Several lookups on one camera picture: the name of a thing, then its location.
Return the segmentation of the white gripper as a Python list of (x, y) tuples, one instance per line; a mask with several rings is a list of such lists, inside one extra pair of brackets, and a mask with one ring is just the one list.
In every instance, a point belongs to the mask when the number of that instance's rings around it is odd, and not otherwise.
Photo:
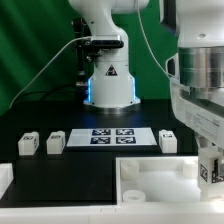
[[(202, 103), (189, 97), (189, 88), (179, 84), (175, 78), (170, 80), (171, 105), (175, 117), (220, 148), (224, 148), (224, 111), (212, 104)], [(212, 168), (212, 182), (224, 181), (218, 160)]]

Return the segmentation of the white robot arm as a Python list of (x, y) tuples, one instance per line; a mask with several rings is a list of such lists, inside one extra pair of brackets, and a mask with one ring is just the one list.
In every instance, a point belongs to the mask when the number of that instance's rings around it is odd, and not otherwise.
[[(68, 0), (87, 22), (89, 48), (97, 52), (84, 103), (118, 112), (140, 102), (129, 73), (128, 36), (112, 16), (150, 0)], [(175, 117), (218, 147), (215, 174), (224, 177), (224, 0), (160, 0), (161, 17), (178, 35), (170, 79)]]

